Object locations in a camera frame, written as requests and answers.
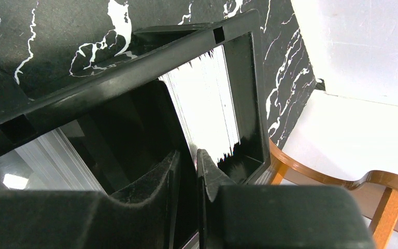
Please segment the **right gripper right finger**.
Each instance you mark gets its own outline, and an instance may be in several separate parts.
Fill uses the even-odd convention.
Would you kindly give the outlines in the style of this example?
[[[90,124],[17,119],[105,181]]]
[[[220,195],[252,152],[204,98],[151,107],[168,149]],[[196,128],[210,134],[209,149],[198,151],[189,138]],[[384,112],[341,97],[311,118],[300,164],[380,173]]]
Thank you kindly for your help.
[[[197,151],[200,248],[374,248],[353,197],[326,185],[237,184]]]

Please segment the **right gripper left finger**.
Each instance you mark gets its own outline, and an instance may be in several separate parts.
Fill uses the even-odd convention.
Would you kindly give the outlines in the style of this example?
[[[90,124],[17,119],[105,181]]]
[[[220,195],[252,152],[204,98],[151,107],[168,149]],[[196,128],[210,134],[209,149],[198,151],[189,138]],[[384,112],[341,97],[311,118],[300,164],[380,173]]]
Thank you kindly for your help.
[[[0,190],[0,248],[172,248],[180,153],[106,195]]]

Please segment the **black card box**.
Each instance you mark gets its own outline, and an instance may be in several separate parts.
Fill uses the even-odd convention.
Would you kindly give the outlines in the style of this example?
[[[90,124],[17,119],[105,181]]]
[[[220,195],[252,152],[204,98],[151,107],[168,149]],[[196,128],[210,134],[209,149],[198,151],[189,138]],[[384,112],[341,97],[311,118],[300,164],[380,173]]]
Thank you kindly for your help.
[[[24,93],[0,83],[0,156],[60,128],[101,184],[120,190],[152,170],[170,151],[181,153],[181,191],[195,189],[190,155],[163,74],[218,47],[225,50],[240,142],[215,163],[231,180],[252,184],[269,166],[256,9],[214,23],[154,26],[132,35],[133,49],[114,67],[59,88]]]

